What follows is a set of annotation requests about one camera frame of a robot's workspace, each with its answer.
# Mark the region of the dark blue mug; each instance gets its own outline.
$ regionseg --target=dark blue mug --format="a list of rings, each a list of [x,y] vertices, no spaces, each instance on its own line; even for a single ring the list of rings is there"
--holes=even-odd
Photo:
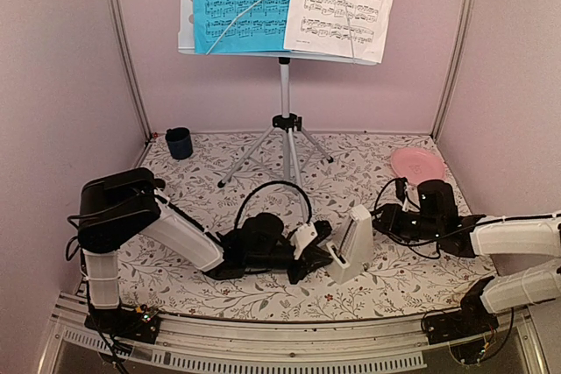
[[[191,132],[186,127],[168,129],[166,132],[167,148],[174,159],[186,159],[193,155]]]

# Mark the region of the robotic arm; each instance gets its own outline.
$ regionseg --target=robotic arm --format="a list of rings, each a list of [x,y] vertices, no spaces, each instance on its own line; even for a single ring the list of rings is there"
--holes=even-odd
[[[251,273],[248,268],[276,269],[286,270],[296,284],[331,261],[330,254],[317,247],[331,233],[327,221],[305,223],[288,240],[282,235],[282,220],[261,213],[245,220],[241,228],[212,235],[171,203],[163,187],[163,180],[138,168],[93,180],[82,189],[81,214],[68,220],[79,221],[77,239],[88,281],[87,327],[155,341],[159,329],[155,312],[146,307],[124,310],[119,299],[117,250],[137,234],[166,245],[218,280],[241,278]]]
[[[407,181],[397,179],[396,195],[407,200]],[[373,227],[397,243],[436,243],[462,258],[493,254],[540,254],[551,261],[510,276],[481,279],[461,300],[460,310],[423,319],[430,343],[448,342],[498,327],[494,314],[561,297],[561,215],[495,218],[459,216],[452,188],[429,180],[417,188],[418,212],[388,203],[373,211]]]

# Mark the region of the pink plate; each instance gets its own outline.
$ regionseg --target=pink plate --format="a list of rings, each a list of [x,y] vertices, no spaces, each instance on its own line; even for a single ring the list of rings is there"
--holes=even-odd
[[[444,162],[426,149],[398,149],[392,153],[390,161],[397,176],[406,177],[413,186],[418,186],[426,180],[444,180]]]

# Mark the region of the pink wall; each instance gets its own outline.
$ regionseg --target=pink wall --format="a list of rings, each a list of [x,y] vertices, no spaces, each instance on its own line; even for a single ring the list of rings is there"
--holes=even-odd
[[[439,142],[474,212],[561,209],[561,3],[477,0]],[[504,271],[542,259],[497,259]],[[561,372],[561,302],[532,308],[551,372]]]
[[[295,60],[293,109],[311,130],[430,131],[461,0],[394,0],[377,67]],[[177,53],[180,0],[122,0],[154,129],[263,130],[280,108],[275,59]]]
[[[130,167],[142,136],[105,0],[0,0],[0,372],[29,374],[82,185]]]

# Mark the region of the floral pattern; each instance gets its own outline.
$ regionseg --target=floral pattern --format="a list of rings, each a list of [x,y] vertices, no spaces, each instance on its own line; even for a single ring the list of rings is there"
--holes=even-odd
[[[194,135],[190,159],[171,158],[158,138],[144,166],[167,183],[174,203],[212,232],[228,232],[238,207],[270,172],[281,177],[281,136],[272,135],[224,188],[220,181],[256,137],[253,135]],[[329,164],[297,134],[304,165],[303,187],[309,193],[315,219],[327,219],[336,228],[357,204],[373,207],[381,187],[394,175],[389,165],[393,150],[406,146],[439,152],[429,137],[381,135],[321,135],[320,143],[332,154]],[[455,180],[460,212],[469,212]],[[383,201],[393,199],[393,189]],[[286,232],[302,219],[300,202],[284,187],[269,187],[256,195],[245,217],[268,211],[286,224]],[[290,285],[282,272],[242,279],[215,281],[165,246],[136,236],[120,251],[121,295],[129,304],[148,303],[163,311],[194,316],[262,321],[341,321],[424,313],[456,307],[478,279],[494,274],[488,258],[463,259],[443,254],[438,260],[420,258],[381,234],[374,235],[375,253],[368,270],[338,286],[325,270]],[[431,246],[418,249],[434,252]]]

